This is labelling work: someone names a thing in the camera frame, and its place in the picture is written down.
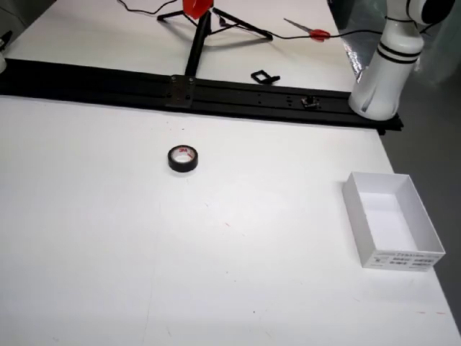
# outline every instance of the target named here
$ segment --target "white table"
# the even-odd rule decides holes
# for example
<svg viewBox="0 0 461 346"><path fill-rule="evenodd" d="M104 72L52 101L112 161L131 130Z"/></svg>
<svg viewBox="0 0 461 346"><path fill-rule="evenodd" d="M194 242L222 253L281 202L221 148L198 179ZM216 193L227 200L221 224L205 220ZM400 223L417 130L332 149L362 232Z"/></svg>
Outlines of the white table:
<svg viewBox="0 0 461 346"><path fill-rule="evenodd" d="M220 8L336 31L323 0L265 1L264 17L243 3ZM112 0L60 0L9 57L177 74L188 49ZM354 80L340 40L208 48L198 76L260 68ZM166 163L181 143L200 155L188 174ZM376 132L0 97L0 345L460 345L434 271L361 268L350 171L392 172Z"/></svg>

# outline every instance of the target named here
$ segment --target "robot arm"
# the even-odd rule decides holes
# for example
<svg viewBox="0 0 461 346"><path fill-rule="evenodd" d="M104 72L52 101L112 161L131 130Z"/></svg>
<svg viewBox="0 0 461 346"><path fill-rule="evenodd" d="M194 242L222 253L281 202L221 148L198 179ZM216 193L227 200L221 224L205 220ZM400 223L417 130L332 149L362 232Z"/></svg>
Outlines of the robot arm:
<svg viewBox="0 0 461 346"><path fill-rule="evenodd" d="M388 15L372 61L349 98L357 114L387 120L398 109L400 93L423 50L424 41L414 22L441 22L455 0L388 0Z"/></svg>

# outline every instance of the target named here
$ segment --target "metal bracket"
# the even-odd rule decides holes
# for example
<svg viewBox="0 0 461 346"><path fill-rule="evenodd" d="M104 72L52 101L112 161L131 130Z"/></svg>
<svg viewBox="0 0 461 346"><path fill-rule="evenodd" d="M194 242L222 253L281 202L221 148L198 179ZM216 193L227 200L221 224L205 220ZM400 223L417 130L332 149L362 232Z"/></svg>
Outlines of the metal bracket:
<svg viewBox="0 0 461 346"><path fill-rule="evenodd" d="M251 75L251 78L257 81L260 84L272 84L275 81L280 80L280 76L270 76L265 70L259 70L256 72L253 72Z"/></svg>
<svg viewBox="0 0 461 346"><path fill-rule="evenodd" d="M173 75L166 88L165 106L190 108L194 99L195 78Z"/></svg>

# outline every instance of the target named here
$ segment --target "black cord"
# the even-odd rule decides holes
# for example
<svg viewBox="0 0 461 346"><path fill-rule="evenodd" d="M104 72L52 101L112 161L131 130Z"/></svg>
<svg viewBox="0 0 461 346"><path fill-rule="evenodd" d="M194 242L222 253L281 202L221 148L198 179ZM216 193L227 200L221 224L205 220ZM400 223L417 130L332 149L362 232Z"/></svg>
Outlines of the black cord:
<svg viewBox="0 0 461 346"><path fill-rule="evenodd" d="M167 1L165 4L161 5L155 12L149 12L149 11L144 11L143 9L131 9L130 7L128 7L128 5L123 0L117 0L117 2L119 4L121 4L121 5L123 5L123 7L129 12L141 13L141 14L149 14L151 16L153 16L155 14L158 14L160 12L160 10L163 9L166 5L173 4L176 1L178 1L178 0Z"/></svg>
<svg viewBox="0 0 461 346"><path fill-rule="evenodd" d="M7 9L5 9L5 8L2 7L2 6L0 6L0 9L3 10L3 11L5 11L6 13L12 15L13 17L17 18L17 19L21 22L21 24L24 25L25 27L27 26L27 25L22 21L21 17L15 15L15 14L14 14L13 12L11 12L11 11L8 11Z"/></svg>
<svg viewBox="0 0 461 346"><path fill-rule="evenodd" d="M420 34L427 34L427 30L429 30L430 28L432 28L433 26L439 24L440 22L437 22L437 23L432 23L430 25L428 25L427 27L425 27L423 30L421 30L419 33Z"/></svg>
<svg viewBox="0 0 461 346"><path fill-rule="evenodd" d="M221 27L227 27L228 29L230 29L232 27L238 27L239 29L243 29L243 30L246 30L246 31L253 32L253 30L250 30L250 29L248 29L246 27L242 27L240 25L230 25L219 14L218 14L218 16L219 16L219 24L220 24ZM275 36L277 38L280 38L282 40L294 40L294 39L297 39L297 38L313 38L313 37L325 38L325 36L322 36L322 35L303 35L303 36L288 36L288 37L286 37L286 36L280 36L280 35L274 34L273 32L270 32L268 30L263 30L263 29L260 29L260 30L264 31L264 32L267 32L268 34L270 34L272 36ZM351 34L358 34L360 32L368 32L368 33L378 34L378 35L382 34L381 31L363 29L363 30L349 31L349 32L345 32L343 34L338 34L338 35L331 35L329 38L343 37L343 36L347 36L347 35L351 35Z"/></svg>
<svg viewBox="0 0 461 346"><path fill-rule="evenodd" d="M312 38L312 37L327 38L327 37L325 37L323 35L303 35L303 36L289 36L289 37L286 37L286 36L280 36L280 35L274 34L273 32L270 32L270 31L267 31L267 30L263 30L263 31L267 32L268 34L271 34L272 36L281 38L282 40L294 40L294 39L297 39L297 38ZM362 30L353 30L353 31L349 31L349 32L344 32L344 33L338 34L338 35L331 35L328 38L343 37L343 36L347 36L347 35L358 34L360 32L368 32L370 34L378 34L378 35L382 34L381 31L362 29Z"/></svg>

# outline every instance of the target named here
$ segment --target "white cardboard box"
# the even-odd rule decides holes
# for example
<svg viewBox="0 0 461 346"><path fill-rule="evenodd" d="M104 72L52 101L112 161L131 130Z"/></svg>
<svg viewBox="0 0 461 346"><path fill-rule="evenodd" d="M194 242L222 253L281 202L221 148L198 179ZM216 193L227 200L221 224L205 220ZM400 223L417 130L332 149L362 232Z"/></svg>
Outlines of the white cardboard box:
<svg viewBox="0 0 461 346"><path fill-rule="evenodd" d="M352 172L343 195L363 267L425 272L444 256L410 176Z"/></svg>

